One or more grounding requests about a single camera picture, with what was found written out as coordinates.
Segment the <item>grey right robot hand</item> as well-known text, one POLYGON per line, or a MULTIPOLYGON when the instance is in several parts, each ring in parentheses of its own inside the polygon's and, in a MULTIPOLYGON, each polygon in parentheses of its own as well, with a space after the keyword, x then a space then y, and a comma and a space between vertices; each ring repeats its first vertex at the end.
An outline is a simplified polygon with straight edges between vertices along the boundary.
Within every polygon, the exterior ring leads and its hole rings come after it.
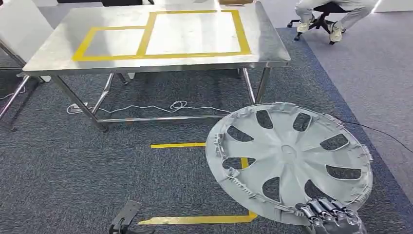
POLYGON ((366 234, 367 230, 358 213, 344 206, 335 199, 325 197, 298 203, 296 208, 301 211, 309 226, 303 230, 307 234, 366 234))

